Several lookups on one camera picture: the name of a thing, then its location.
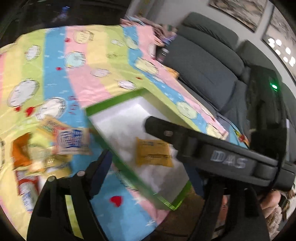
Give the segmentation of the yellow snack packet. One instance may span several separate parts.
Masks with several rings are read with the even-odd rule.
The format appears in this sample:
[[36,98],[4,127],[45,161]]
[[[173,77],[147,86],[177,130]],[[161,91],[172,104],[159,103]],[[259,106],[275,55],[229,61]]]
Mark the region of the yellow snack packet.
[[162,140],[143,140],[136,138],[136,158],[138,167],[142,165],[154,165],[173,168],[173,158],[167,142]]

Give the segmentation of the white blue snack packet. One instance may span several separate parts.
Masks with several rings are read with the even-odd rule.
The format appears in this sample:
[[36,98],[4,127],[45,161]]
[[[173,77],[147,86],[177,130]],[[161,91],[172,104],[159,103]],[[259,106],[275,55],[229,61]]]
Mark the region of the white blue snack packet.
[[55,154],[89,155],[91,153],[88,128],[56,128],[54,134]]

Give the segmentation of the dark grey sofa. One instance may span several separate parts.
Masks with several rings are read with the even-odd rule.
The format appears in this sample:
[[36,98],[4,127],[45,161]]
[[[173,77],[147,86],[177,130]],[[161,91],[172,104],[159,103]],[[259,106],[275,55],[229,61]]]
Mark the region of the dark grey sofa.
[[290,125],[289,160],[295,162],[295,96],[254,44],[239,44],[235,32],[191,12],[167,49],[164,64],[179,73],[182,87],[228,131],[227,141],[243,147],[258,128],[251,104],[262,93],[274,98],[276,85]]

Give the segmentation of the colourful cartoon striped cloth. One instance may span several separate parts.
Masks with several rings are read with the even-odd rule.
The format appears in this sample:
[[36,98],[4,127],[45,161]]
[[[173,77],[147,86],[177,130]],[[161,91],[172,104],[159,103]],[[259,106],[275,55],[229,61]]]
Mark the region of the colourful cartoon striped cloth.
[[227,138],[204,104],[157,62],[149,26],[74,26],[41,29],[1,49],[1,205],[21,237],[31,214],[18,195],[13,140],[34,132],[47,114],[70,126],[85,127],[86,107],[130,92],[155,94],[190,127]]

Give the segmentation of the pale green snack packet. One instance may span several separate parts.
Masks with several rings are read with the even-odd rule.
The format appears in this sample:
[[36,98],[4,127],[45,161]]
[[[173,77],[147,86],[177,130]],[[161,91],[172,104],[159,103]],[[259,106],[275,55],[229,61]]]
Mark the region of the pale green snack packet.
[[72,173],[70,161],[72,155],[60,155],[53,153],[54,147],[46,147],[43,144],[30,141],[27,147],[31,164],[25,168],[26,176],[43,176],[63,178]]

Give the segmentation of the framed wall picture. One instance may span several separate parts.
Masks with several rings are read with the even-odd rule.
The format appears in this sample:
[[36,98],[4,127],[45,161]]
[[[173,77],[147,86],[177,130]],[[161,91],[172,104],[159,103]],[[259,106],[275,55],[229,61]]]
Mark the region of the framed wall picture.
[[287,20],[274,6],[262,40],[274,53],[295,80],[295,34]]
[[267,0],[212,0],[209,6],[224,12],[255,32],[260,24]]

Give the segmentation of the orange snack packet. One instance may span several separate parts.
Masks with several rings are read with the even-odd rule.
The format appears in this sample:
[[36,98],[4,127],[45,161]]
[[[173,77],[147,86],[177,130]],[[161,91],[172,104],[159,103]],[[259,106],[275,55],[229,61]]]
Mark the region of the orange snack packet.
[[32,163],[28,153],[28,144],[30,138],[31,133],[25,133],[13,141],[11,156],[14,161],[15,169],[30,166]]

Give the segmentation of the yellow-green cracker packet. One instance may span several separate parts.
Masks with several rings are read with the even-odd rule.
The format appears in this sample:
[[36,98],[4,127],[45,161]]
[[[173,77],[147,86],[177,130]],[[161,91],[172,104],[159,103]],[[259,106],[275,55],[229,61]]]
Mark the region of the yellow-green cracker packet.
[[69,128],[68,125],[60,122],[59,120],[47,115],[37,126],[37,131],[45,137],[54,140],[56,130],[64,130]]

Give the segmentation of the green white cardboard box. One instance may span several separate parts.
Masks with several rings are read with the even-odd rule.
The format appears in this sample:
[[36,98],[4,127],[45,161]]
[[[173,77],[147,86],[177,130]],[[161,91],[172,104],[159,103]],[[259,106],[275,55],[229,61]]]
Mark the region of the green white cardboard box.
[[[150,116],[186,128],[188,124],[146,89],[95,103],[85,111],[96,142],[112,151],[114,165],[128,184],[156,208],[176,210],[191,188],[189,177],[176,159],[177,150],[148,134],[144,124]],[[137,163],[138,154],[152,144],[159,148],[159,154],[170,156],[171,167],[152,164],[151,156],[146,163]]]

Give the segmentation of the red white snack packet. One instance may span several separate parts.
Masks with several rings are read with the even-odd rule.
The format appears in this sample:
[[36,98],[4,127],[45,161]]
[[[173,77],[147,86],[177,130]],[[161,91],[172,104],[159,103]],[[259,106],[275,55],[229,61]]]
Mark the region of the red white snack packet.
[[26,175],[26,171],[15,171],[18,183],[18,195],[27,212],[32,213],[39,197],[38,176]]

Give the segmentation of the dark plastic bottle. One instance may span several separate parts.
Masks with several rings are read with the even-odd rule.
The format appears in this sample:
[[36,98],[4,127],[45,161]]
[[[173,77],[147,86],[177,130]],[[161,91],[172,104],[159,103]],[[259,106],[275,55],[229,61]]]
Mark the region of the dark plastic bottle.
[[166,48],[159,48],[156,51],[156,60],[159,63],[163,63],[163,61],[165,60],[166,55],[169,53],[169,50]]

